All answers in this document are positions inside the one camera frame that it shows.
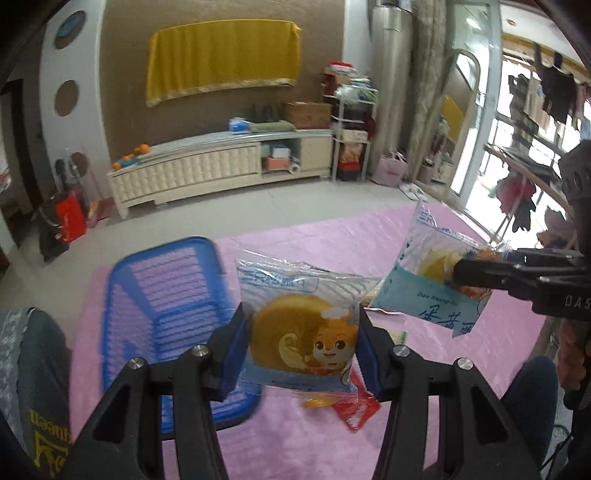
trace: small red box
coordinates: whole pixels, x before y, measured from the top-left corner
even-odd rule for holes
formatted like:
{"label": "small red box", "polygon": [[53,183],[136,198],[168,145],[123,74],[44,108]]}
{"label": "small red box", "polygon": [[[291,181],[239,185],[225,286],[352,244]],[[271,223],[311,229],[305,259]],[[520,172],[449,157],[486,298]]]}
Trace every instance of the small red box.
{"label": "small red box", "polygon": [[290,167],[291,161],[289,158],[267,158],[265,168],[267,170],[287,170]]}

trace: pink blanket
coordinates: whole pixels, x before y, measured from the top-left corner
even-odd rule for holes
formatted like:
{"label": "pink blanket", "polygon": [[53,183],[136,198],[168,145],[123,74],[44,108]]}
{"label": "pink blanket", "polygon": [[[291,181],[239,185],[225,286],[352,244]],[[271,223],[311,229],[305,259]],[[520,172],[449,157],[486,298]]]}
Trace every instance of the pink blanket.
{"label": "pink blanket", "polygon": [[[439,225],[478,237],[447,207],[429,208]],[[335,271],[386,276],[404,241],[412,212],[412,208],[372,212],[218,240],[230,294],[237,303],[235,259],[243,249]],[[102,395],[100,323],[108,272],[106,267],[94,272],[76,336],[70,385],[74,437]],[[529,356],[544,321],[531,312],[529,303],[502,292],[493,294],[474,330],[457,339],[452,339],[450,330],[413,317],[370,317],[407,331],[408,345],[425,359],[451,364],[459,357],[471,358],[499,396]],[[298,398],[264,395],[251,419],[219,432],[218,438],[231,478],[371,478],[388,410],[389,404],[383,404],[363,429],[353,434],[332,408],[308,410],[301,407]],[[436,459],[437,425],[433,400],[426,465]],[[164,442],[164,462],[167,478],[177,479],[174,442]]]}

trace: plastic wrapper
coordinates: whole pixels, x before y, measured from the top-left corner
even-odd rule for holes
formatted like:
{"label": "plastic wrapper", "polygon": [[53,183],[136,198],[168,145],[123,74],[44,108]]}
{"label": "plastic wrapper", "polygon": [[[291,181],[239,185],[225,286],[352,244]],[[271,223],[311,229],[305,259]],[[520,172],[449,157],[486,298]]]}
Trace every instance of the plastic wrapper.
{"label": "plastic wrapper", "polygon": [[492,290],[458,286],[453,269],[462,258],[503,260],[506,245],[489,245],[438,227],[422,203],[416,208],[407,238],[371,307],[403,312],[453,331],[470,333]]}
{"label": "plastic wrapper", "polygon": [[349,374],[359,302],[378,278],[245,252],[237,262],[251,343],[243,380],[289,390],[354,393]]}

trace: green cloth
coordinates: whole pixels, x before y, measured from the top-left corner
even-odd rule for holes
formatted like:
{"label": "green cloth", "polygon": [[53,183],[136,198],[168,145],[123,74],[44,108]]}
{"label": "green cloth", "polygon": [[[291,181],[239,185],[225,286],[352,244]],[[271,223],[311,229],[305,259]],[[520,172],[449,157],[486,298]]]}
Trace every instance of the green cloth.
{"label": "green cloth", "polygon": [[262,124],[251,124],[251,132],[295,132],[297,128],[295,125],[289,123],[287,120],[279,120],[277,122],[265,122]]}

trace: curtain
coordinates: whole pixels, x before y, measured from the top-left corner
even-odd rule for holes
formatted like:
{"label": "curtain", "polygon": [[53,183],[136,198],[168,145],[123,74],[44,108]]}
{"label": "curtain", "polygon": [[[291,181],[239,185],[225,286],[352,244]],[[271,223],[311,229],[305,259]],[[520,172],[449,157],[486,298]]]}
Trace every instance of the curtain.
{"label": "curtain", "polygon": [[420,162],[416,158],[425,134],[427,118],[444,76],[447,40],[447,2],[443,0],[413,0],[418,44],[415,45],[415,114],[408,143],[408,171]]}

